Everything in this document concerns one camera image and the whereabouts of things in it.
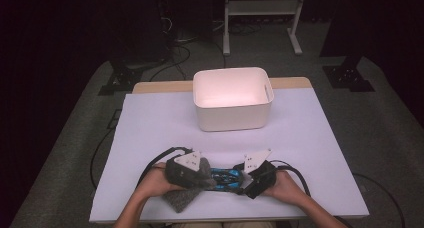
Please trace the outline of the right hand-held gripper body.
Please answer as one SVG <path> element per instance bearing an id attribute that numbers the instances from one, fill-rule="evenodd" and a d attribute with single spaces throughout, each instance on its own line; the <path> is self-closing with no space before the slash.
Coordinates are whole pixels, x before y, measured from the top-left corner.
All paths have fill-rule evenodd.
<path id="1" fill-rule="evenodd" d="M 251 199 L 261 195 L 276 182 L 276 167 L 267 160 L 271 153 L 270 149 L 266 149 L 245 156 L 244 172 L 251 178 L 251 182 L 248 184 L 249 191 L 245 195 Z"/>

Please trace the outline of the blue toy car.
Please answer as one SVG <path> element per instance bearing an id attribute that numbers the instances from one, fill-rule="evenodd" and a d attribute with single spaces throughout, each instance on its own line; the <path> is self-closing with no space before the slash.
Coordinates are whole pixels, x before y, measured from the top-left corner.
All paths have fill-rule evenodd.
<path id="1" fill-rule="evenodd" d="M 244 176 L 237 169 L 211 169 L 211 177 L 215 185 L 211 191 L 233 192 L 241 188 L 244 182 Z"/>

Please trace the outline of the black stand base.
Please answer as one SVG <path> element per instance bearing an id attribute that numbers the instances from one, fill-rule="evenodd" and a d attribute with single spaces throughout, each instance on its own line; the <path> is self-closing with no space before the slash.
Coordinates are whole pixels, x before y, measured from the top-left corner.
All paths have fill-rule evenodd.
<path id="1" fill-rule="evenodd" d="M 349 55 L 340 65 L 327 65 L 322 69 L 333 88 L 345 88 L 351 92 L 374 92 L 371 83 L 357 69 L 362 57 Z"/>
<path id="2" fill-rule="evenodd" d="M 100 88 L 99 96 L 113 95 L 115 92 L 132 91 L 140 81 L 143 70 L 140 67 L 131 68 L 122 60 L 112 60 L 112 74 L 107 83 Z"/>

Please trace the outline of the white plastic bin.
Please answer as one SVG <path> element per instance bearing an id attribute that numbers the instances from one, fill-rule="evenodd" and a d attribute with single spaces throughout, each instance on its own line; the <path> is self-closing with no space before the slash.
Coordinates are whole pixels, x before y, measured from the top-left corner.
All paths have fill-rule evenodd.
<path id="1" fill-rule="evenodd" d="M 259 67 L 204 70 L 193 77 L 193 101 L 203 131 L 262 128 L 273 99 L 268 74 Z"/>

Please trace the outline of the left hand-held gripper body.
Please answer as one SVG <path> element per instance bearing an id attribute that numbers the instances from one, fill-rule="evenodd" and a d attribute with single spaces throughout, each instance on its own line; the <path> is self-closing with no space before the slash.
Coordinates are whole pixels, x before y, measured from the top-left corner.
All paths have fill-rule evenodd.
<path id="1" fill-rule="evenodd" d="M 177 155 L 166 162 L 165 177 L 169 183 L 186 189 L 199 187 L 200 162 L 199 152 Z"/>

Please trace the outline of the grey fluffy cloth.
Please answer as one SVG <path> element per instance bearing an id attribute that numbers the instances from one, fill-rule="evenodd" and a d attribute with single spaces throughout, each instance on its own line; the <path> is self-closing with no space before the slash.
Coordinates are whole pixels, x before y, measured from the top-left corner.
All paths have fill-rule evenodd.
<path id="1" fill-rule="evenodd" d="M 163 199 L 175 212 L 181 213 L 201 192 L 209 190 L 215 185 L 215 181 L 211 177 L 209 161 L 204 157 L 201 158 L 200 173 L 199 187 L 189 189 L 182 187 L 182 190 L 170 191 L 163 195 Z"/>

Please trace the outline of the person's left hand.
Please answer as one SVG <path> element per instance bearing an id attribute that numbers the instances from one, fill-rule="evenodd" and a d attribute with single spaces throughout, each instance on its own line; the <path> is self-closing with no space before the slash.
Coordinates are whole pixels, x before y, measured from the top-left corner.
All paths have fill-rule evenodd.
<path id="1" fill-rule="evenodd" d="M 142 179 L 136 191 L 144 197 L 157 197 L 170 191 L 182 190 L 182 187 L 168 182 L 165 168 L 166 164 L 163 162 L 155 164 Z"/>

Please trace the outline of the white table sheet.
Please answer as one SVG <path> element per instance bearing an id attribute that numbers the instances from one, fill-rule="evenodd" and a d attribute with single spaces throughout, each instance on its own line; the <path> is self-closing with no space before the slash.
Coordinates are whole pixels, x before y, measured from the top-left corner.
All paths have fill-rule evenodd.
<path id="1" fill-rule="evenodd" d="M 298 182 L 336 216 L 369 211 L 313 89 L 277 89 L 268 123 L 253 130 L 204 132 L 189 92 L 128 95 L 90 214 L 113 222 L 147 164 L 170 147 L 199 151 L 217 168 L 231 168 L 245 155 L 271 150 L 271 159 L 298 169 Z"/>

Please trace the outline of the person's right hand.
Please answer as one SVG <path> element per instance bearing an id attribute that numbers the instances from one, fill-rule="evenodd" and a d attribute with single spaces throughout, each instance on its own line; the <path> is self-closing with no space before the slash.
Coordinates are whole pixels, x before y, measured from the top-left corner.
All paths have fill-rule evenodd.
<path id="1" fill-rule="evenodd" d="M 267 188 L 263 194 L 296 206 L 300 206 L 307 198 L 306 193 L 286 171 L 277 171 L 275 184 Z"/>

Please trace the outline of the white metal stand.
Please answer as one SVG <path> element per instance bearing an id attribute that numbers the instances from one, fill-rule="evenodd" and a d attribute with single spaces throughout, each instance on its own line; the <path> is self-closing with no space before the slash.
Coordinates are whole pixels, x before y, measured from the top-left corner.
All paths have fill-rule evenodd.
<path id="1" fill-rule="evenodd" d="M 223 54 L 230 54 L 229 21 L 231 17 L 292 15 L 293 22 L 292 25 L 287 28 L 287 33 L 294 53 L 296 55 L 301 55 L 302 49 L 296 37 L 296 31 L 302 12 L 303 4 L 304 0 L 225 0 L 222 48 Z"/>

